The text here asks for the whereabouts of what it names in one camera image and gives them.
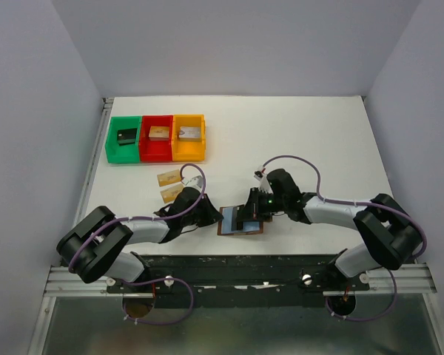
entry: gray floor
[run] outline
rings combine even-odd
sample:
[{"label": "gray floor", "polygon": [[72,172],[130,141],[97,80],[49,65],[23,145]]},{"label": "gray floor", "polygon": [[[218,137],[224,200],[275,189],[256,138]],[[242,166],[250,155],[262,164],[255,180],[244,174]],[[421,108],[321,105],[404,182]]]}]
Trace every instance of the gray floor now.
[{"label": "gray floor", "polygon": [[[376,314],[390,299],[359,298],[355,315]],[[44,353],[440,354],[425,309],[421,295],[404,295],[393,313],[369,323],[336,320],[325,309],[197,308],[180,324],[149,326],[123,321],[117,299],[58,299]],[[148,317],[180,312],[153,310]]]}]

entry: plastic container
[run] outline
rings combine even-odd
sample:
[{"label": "plastic container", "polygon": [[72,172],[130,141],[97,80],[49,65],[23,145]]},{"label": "plastic container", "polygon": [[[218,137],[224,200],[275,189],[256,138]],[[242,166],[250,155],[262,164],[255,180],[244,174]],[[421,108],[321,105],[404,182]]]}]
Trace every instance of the plastic container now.
[{"label": "plastic container", "polygon": [[[185,142],[178,139],[178,132],[182,126],[200,127],[200,142]],[[201,161],[206,157],[206,122],[204,115],[174,115],[172,116],[172,160],[173,161]]]},{"label": "plastic container", "polygon": [[[169,127],[169,139],[167,141],[151,141],[148,138],[151,126]],[[140,160],[144,163],[172,161],[171,138],[172,116],[143,116],[138,142]]]},{"label": "plastic container", "polygon": [[[135,143],[120,146],[117,142],[117,131],[136,128]],[[115,116],[110,119],[109,132],[105,142],[107,160],[111,164],[140,163],[138,137],[140,136],[141,116]]]}]

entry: wall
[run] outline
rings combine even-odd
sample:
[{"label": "wall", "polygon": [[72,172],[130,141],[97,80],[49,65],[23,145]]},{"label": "wall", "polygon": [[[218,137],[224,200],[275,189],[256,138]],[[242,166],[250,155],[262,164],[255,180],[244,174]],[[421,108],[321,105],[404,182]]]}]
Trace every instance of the wall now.
[{"label": "wall", "polygon": [[49,0],[0,0],[0,354],[25,354],[101,99]]},{"label": "wall", "polygon": [[53,0],[105,96],[366,95],[419,0]]},{"label": "wall", "polygon": [[444,313],[444,0],[424,0],[366,108],[396,198],[417,218]]}]

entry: yellow bin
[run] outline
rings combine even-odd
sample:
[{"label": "yellow bin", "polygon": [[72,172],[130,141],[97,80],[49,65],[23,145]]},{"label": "yellow bin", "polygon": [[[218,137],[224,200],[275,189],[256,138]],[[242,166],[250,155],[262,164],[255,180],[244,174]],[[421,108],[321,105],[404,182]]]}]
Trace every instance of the yellow bin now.
[{"label": "yellow bin", "polygon": [[[178,140],[182,126],[200,127],[200,142],[184,142]],[[171,150],[173,161],[202,161],[206,157],[206,121],[204,115],[172,116]]]}]

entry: tabletop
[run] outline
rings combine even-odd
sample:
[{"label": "tabletop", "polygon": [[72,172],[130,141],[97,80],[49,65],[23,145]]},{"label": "tabletop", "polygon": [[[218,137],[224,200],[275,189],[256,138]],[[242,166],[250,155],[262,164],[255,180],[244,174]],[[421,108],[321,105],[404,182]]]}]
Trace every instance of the tabletop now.
[{"label": "tabletop", "polygon": [[[254,171],[276,155],[297,155],[315,164],[326,197],[370,199],[391,194],[389,182],[360,97],[148,96],[115,98],[111,116],[203,114],[206,175],[212,204],[243,204],[258,186]],[[151,215],[164,206],[156,175],[183,163],[110,165],[98,157],[87,214],[105,205],[119,217]],[[284,168],[302,192],[315,190],[312,168],[280,159],[268,171]],[[186,168],[188,178],[198,174]],[[306,225],[287,216],[266,223],[262,234],[218,236],[217,226],[200,228],[165,244],[140,243],[124,251],[139,254],[336,254],[361,243],[353,230]]]}]

